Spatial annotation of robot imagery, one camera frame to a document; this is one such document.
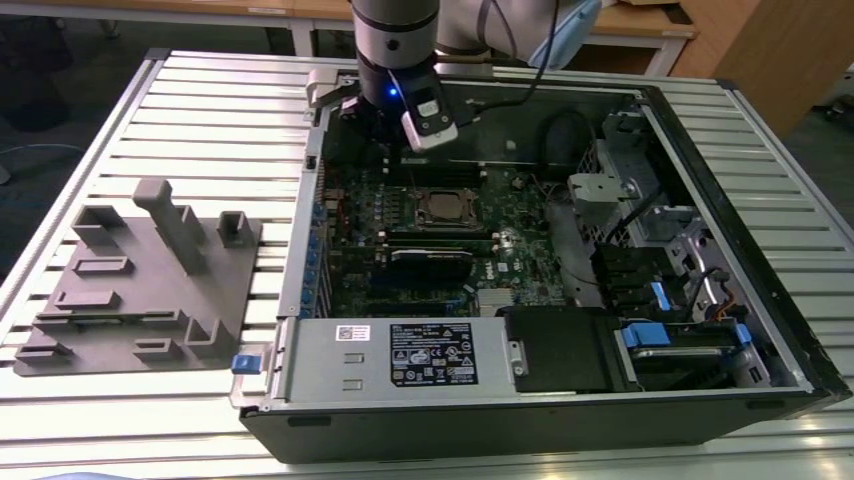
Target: table leg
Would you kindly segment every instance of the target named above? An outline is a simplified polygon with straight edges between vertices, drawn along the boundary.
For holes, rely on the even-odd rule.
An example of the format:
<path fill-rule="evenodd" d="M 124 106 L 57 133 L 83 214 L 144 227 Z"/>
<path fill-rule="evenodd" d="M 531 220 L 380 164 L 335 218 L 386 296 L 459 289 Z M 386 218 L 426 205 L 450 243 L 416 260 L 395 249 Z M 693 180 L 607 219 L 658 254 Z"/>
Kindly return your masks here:
<path fill-rule="evenodd" d="M 687 40 L 685 38 L 669 38 L 665 40 L 665 45 L 655 52 L 645 75 L 651 77 L 666 77 L 670 75 L 670 70 L 673 70 L 677 64 L 686 43 Z"/>
<path fill-rule="evenodd" d="M 292 19 L 291 34 L 294 35 L 294 51 L 298 57 L 314 57 L 315 45 L 312 41 L 314 25 L 311 21 Z"/>
<path fill-rule="evenodd" d="M 0 165 L 0 185 L 9 183 L 9 180 L 12 180 L 12 174 L 3 168 L 3 165 Z"/>
<path fill-rule="evenodd" d="M 119 21 L 117 20 L 99 20 L 97 24 L 101 27 L 101 32 L 107 38 L 119 38 Z"/>

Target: robotic arm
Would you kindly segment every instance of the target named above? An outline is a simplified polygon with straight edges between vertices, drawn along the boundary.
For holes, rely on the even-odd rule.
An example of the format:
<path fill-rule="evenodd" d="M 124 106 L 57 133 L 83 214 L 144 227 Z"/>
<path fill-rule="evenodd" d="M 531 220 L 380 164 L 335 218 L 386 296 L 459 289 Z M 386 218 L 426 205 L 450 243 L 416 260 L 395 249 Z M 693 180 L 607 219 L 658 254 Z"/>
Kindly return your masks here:
<path fill-rule="evenodd" d="M 362 89 L 358 116 L 374 121 L 374 132 L 386 132 L 380 143 L 394 143 L 388 132 L 402 127 L 416 152 L 452 141 L 458 127 L 476 115 L 468 105 L 450 104 L 434 69 L 434 49 L 476 55 L 495 48 L 540 71 L 563 68 L 602 7 L 601 0 L 351 3 Z"/>

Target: power supply label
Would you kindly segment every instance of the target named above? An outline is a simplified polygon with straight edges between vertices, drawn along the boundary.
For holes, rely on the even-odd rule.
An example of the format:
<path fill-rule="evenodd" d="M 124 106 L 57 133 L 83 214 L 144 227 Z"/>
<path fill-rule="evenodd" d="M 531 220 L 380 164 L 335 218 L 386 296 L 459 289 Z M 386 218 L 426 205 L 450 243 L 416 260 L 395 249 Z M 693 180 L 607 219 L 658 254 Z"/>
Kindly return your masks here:
<path fill-rule="evenodd" d="M 398 387 L 476 385 L 471 323 L 391 325 L 391 383 Z"/>

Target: motherboard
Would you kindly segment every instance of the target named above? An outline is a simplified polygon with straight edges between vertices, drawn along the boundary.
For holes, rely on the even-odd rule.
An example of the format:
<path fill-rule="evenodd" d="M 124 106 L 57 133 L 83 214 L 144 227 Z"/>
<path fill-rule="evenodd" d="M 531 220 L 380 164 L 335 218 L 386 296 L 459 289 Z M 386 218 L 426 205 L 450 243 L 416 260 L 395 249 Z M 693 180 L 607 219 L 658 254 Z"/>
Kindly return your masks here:
<path fill-rule="evenodd" d="M 492 316 L 566 305 L 546 208 L 559 185 L 471 164 L 327 175 L 331 316 Z"/>

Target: wooden cabinet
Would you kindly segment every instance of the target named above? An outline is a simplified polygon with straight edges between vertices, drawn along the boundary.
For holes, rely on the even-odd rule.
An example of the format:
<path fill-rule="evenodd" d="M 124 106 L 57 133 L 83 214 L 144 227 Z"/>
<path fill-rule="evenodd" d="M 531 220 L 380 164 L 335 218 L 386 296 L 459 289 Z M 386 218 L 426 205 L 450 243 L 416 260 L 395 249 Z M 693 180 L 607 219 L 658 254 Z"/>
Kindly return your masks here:
<path fill-rule="evenodd" d="M 682 0 L 699 35 L 673 76 L 733 80 L 785 136 L 854 62 L 851 0 Z"/>

